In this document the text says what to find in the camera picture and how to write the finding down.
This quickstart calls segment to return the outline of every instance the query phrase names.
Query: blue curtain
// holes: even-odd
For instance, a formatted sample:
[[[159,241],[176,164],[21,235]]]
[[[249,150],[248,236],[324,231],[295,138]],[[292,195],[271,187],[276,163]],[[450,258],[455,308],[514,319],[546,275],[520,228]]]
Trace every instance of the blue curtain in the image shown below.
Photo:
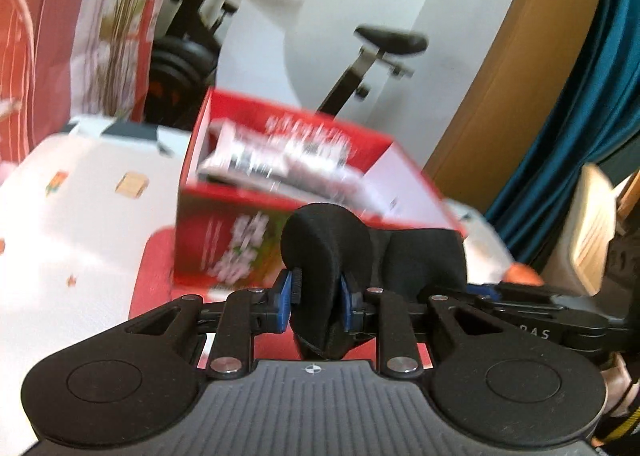
[[[555,108],[486,212],[519,262],[541,267],[581,166],[610,158],[640,131],[639,81],[640,0],[600,0]]]

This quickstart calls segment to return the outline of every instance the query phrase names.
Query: red box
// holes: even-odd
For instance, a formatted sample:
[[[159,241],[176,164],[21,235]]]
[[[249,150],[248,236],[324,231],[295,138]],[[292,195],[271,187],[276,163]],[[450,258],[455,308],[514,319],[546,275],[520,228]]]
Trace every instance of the red box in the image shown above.
[[[209,123],[229,118],[266,135],[341,140],[347,163],[364,173],[389,211],[363,221],[385,228],[457,229],[433,185],[394,143],[370,129],[326,115],[210,90],[198,116],[178,190],[174,279],[177,284],[236,290],[272,284],[282,267],[280,233],[301,203],[287,197],[198,179],[211,152]]]

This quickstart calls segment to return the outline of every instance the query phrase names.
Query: exercise bike seat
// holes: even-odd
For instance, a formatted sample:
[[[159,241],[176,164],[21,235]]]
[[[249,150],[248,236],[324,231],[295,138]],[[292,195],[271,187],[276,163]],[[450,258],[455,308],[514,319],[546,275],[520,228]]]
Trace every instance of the exercise bike seat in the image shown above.
[[[391,55],[415,55],[427,49],[427,38],[421,33],[395,32],[375,26],[359,26],[356,33],[365,41]]]

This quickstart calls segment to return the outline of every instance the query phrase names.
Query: red placemat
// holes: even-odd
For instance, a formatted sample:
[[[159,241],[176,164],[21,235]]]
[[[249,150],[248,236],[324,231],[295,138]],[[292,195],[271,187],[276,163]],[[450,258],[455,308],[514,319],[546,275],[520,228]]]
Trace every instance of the red placemat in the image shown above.
[[[142,254],[136,286],[131,298],[129,318],[136,317],[164,303],[188,293],[197,293],[206,300],[208,297],[202,287],[176,286],[173,283],[172,269],[174,263],[175,229],[160,229],[146,242]],[[418,344],[422,363],[431,367],[431,361],[424,344]],[[263,334],[254,340],[254,357],[256,359],[300,360],[291,328],[282,335]],[[376,359],[376,341],[369,341],[351,350],[345,360]]]

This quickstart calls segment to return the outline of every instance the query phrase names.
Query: silver rivet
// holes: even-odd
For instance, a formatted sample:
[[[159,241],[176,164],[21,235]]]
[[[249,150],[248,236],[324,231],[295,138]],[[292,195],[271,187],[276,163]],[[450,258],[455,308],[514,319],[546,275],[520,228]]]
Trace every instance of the silver rivet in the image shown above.
[[[396,373],[411,373],[418,369],[418,362],[410,357],[393,357],[386,362],[386,366]]]
[[[211,361],[209,367],[216,373],[230,375],[231,373],[237,373],[242,369],[242,362],[235,357],[218,357]]]

